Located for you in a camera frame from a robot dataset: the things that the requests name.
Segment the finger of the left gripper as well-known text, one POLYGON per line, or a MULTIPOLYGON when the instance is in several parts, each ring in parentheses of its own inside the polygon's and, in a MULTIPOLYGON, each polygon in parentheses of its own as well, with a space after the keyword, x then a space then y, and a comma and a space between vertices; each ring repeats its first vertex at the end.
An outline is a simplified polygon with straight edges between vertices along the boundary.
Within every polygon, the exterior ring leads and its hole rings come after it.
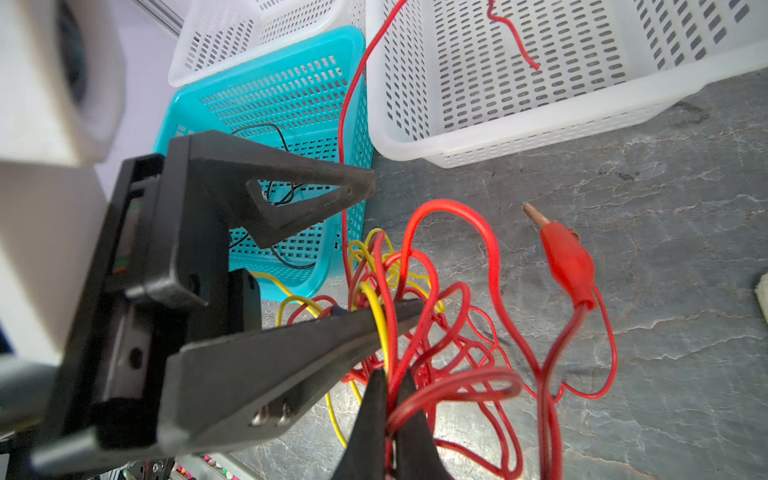
POLYGON ((169 141, 166 166, 189 167, 202 180, 232 228, 242 227, 262 249, 269 248, 371 197, 370 169, 311 159, 220 131, 169 141), (261 183, 326 185, 333 189, 308 200, 276 206, 261 183))

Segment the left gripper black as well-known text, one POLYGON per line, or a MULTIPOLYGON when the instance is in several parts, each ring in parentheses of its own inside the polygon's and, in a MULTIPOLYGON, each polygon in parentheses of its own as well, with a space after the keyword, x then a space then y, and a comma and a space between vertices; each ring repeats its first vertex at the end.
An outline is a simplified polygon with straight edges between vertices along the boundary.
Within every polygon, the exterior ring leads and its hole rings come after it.
POLYGON ((198 161, 124 163, 31 451, 35 473, 275 439, 380 349, 369 309, 248 331, 261 324, 260 288, 230 268, 229 242, 198 161))

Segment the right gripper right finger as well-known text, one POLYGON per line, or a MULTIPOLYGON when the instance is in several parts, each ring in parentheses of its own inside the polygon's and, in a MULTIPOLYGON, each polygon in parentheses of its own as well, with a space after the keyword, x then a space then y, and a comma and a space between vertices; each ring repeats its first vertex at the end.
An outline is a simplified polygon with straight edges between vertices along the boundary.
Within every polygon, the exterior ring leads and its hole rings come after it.
POLYGON ((451 479, 439 457, 422 409, 394 434, 394 444, 395 479, 451 479))

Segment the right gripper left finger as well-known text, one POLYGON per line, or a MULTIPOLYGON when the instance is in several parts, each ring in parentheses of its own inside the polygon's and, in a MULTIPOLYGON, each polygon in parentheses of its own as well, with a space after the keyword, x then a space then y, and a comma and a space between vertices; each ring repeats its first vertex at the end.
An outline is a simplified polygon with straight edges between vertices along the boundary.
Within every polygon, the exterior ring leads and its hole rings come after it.
POLYGON ((348 445, 333 480, 376 479, 386 475, 387 377, 376 370, 370 377, 348 445))

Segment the red alligator clip lead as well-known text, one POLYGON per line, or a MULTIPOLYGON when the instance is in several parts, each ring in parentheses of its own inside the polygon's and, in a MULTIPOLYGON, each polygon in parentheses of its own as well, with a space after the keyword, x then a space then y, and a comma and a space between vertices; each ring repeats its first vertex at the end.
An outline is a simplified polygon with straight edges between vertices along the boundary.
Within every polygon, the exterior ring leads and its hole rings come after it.
POLYGON ((543 479, 560 479, 563 475, 562 436, 555 399, 550 391, 559 357, 583 325, 587 314, 599 308, 611 349, 611 365, 606 382, 594 393, 579 391, 566 383, 561 385, 563 390, 580 398, 596 400, 605 396, 613 385, 618 367, 618 351, 606 305, 595 283, 593 259, 580 243, 578 235, 563 224, 548 219, 529 203, 525 203, 522 210, 539 228, 551 275, 571 298, 574 307, 571 320, 557 337, 536 374, 540 475, 543 479))

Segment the teal plastic basket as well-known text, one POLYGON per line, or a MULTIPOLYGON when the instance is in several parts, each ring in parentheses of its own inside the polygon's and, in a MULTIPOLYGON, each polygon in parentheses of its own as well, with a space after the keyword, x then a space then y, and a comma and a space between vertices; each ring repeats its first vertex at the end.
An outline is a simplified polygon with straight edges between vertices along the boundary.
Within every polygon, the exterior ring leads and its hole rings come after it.
MULTIPOLYGON (((358 83, 342 106, 365 50, 360 29, 343 26, 182 87, 171 100, 154 150, 209 130, 234 133, 300 156, 370 168, 367 95, 358 83)), ((242 228, 230 231, 229 266, 260 273, 263 299, 314 297, 343 272, 341 235, 362 235, 364 203, 261 249, 242 228)))

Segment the white plastic basket left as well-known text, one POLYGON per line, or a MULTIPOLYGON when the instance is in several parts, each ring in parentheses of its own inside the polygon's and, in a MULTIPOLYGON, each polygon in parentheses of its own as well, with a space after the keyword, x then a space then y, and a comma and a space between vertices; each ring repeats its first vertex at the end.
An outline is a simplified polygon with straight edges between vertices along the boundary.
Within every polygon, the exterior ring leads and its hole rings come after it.
POLYGON ((168 71, 174 88, 342 26, 365 29, 364 1, 193 1, 168 71))

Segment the white plastic basket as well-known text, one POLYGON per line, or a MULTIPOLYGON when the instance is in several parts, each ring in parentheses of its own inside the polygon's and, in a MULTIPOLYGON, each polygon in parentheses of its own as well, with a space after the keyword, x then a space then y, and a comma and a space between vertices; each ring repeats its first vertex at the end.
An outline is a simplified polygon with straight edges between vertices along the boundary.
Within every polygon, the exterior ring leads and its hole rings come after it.
POLYGON ((342 26, 365 29, 364 1, 193 1, 168 71, 174 88, 342 26))
POLYGON ((767 64, 763 1, 370 1, 369 132, 476 163, 645 122, 767 64))

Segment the white plastic basket right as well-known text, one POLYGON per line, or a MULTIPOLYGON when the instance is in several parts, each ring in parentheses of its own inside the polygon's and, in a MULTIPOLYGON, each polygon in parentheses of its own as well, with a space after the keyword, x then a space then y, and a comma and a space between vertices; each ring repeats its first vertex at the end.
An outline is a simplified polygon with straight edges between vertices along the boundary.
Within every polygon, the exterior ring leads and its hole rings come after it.
POLYGON ((767 64, 763 1, 370 1, 369 132, 476 163, 645 122, 767 64))

